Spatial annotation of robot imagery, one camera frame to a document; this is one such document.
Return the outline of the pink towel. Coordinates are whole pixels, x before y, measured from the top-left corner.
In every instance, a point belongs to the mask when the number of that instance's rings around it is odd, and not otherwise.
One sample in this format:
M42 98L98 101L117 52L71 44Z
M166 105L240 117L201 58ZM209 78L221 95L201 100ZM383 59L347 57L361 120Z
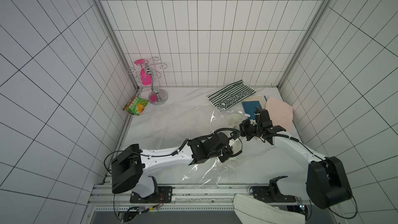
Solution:
M290 132L293 126L293 107L274 97L267 99L265 109L268 111L273 126L279 125Z

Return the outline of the clear plastic vacuum bag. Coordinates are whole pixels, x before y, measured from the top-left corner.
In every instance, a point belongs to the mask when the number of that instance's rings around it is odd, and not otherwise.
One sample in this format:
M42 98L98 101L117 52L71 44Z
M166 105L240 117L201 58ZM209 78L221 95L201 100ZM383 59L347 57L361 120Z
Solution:
M228 128L227 115L212 106L151 106L143 115L132 119L125 143L138 143L141 149L159 150L179 147L185 139L209 135ZM230 158L224 163L212 158L205 163L176 165L152 171L160 184L189 184L206 187L218 184L256 184L250 173L252 159L248 154Z

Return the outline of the pale green towel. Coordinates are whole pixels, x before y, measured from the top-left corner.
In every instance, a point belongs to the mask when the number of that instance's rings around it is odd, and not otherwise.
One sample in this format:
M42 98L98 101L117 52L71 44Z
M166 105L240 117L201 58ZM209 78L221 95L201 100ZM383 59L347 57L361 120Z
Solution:
M246 116L240 112L230 113L226 117L226 121L228 127L230 128L238 128L239 125L246 119Z

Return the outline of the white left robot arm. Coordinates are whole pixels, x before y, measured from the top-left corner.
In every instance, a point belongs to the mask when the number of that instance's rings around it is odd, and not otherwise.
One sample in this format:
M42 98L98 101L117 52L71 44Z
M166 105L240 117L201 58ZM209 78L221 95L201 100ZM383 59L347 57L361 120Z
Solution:
M157 182L152 171L176 166L192 166L217 158L222 160L240 155L234 153L231 142L241 135L240 130L220 128L209 135L186 139L179 147L148 150L140 149L138 144L130 145L110 162L112 193L121 194L132 190L142 198L157 192Z

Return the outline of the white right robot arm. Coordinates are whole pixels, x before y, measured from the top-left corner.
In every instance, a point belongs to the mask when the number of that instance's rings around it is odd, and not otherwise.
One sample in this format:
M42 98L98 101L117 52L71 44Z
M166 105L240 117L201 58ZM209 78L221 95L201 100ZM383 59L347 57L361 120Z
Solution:
M273 125L268 111L256 109L254 119L239 125L241 136L248 141L259 138L282 150L302 168L294 176L282 175L269 181L266 189L253 188L257 199L265 202L308 200L320 209L354 199L345 168L340 159L327 157L292 137L285 128Z

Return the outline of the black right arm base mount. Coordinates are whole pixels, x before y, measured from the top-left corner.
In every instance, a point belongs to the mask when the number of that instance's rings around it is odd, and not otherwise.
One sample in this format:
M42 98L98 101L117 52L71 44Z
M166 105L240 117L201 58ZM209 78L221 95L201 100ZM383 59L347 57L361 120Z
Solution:
M296 197L283 195L277 186L277 182L286 177L279 176L273 178L269 181L268 186L252 186L249 189L249 193L255 199L264 203L295 203Z

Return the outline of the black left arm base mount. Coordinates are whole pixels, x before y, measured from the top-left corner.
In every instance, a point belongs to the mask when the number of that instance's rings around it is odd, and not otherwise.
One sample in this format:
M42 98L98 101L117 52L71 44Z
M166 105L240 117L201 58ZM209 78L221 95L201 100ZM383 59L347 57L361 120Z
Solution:
M171 203L173 196L172 186L158 186L155 177L141 177L132 189L130 203Z

